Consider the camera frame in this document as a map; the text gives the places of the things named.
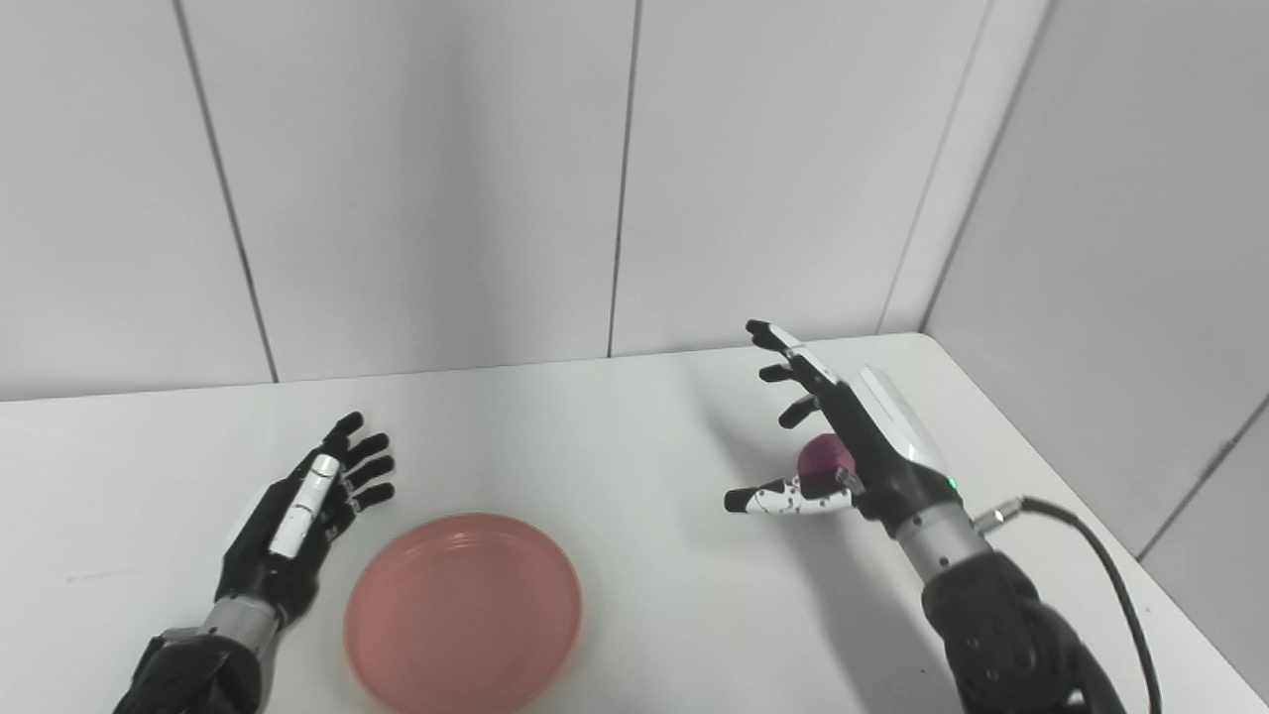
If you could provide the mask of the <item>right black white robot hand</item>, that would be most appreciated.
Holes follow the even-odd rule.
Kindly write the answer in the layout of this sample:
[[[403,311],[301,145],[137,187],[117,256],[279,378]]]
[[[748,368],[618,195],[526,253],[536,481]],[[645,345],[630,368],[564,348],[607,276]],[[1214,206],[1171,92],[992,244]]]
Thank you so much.
[[[815,515],[854,509],[897,538],[902,526],[915,525],[931,509],[964,506],[916,417],[904,407],[900,394],[884,386],[879,372],[860,369],[853,378],[843,378],[778,325],[747,320],[745,328],[753,344],[780,356],[758,377],[766,383],[793,380],[806,392],[780,413],[780,426],[792,429],[820,413],[853,464],[820,467],[812,476],[788,476],[730,491],[725,495],[727,512]]]

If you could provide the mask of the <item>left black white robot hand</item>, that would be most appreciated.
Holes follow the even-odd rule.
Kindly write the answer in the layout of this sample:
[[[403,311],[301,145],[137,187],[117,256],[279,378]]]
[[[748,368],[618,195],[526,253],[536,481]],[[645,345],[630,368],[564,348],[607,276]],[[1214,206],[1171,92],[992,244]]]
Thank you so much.
[[[396,493],[390,436],[359,438],[364,424],[360,412],[341,417],[289,476],[269,484],[225,552],[217,601],[266,604],[280,626],[307,614],[332,542]]]

